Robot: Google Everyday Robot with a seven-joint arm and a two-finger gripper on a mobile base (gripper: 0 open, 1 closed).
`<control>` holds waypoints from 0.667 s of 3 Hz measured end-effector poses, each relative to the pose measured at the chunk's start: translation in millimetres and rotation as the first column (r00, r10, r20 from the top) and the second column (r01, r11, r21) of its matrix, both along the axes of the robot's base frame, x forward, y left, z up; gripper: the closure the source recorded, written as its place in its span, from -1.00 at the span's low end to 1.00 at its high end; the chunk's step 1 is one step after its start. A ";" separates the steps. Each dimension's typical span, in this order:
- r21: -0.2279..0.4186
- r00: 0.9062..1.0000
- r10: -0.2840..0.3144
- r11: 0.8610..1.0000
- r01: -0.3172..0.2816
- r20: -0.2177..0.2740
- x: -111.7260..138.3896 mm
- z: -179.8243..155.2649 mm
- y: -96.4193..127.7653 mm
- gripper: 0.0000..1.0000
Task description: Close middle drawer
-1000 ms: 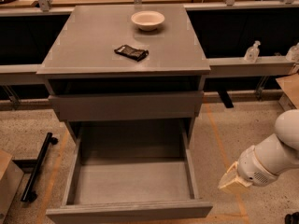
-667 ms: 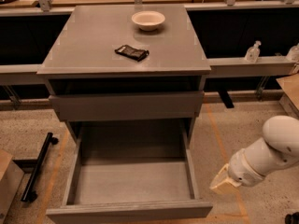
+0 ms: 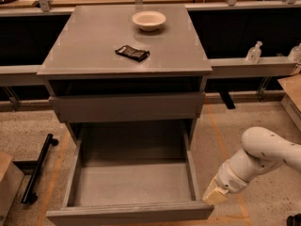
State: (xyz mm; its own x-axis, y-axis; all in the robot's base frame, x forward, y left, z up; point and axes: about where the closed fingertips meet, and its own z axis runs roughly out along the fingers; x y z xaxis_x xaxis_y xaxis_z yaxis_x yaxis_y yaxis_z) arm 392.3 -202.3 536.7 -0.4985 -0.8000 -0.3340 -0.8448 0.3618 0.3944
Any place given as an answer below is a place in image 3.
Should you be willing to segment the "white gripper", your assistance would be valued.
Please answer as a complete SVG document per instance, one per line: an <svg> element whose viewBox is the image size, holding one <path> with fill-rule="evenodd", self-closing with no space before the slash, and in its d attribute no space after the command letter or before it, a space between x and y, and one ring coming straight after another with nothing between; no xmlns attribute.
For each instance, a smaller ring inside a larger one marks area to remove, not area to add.
<svg viewBox="0 0 301 226"><path fill-rule="evenodd" d="M202 200L209 205L224 202L228 193L235 194L249 185L246 163L226 160L205 190Z"/></svg>

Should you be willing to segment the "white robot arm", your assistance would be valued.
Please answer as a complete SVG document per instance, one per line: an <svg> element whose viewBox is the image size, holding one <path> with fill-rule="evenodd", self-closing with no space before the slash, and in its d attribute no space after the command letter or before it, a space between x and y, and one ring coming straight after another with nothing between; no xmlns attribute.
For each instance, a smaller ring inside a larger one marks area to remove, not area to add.
<svg viewBox="0 0 301 226"><path fill-rule="evenodd" d="M242 148L219 167L202 199L209 205L224 202L256 176L282 165L301 172L301 146L266 128L248 128L242 134Z"/></svg>

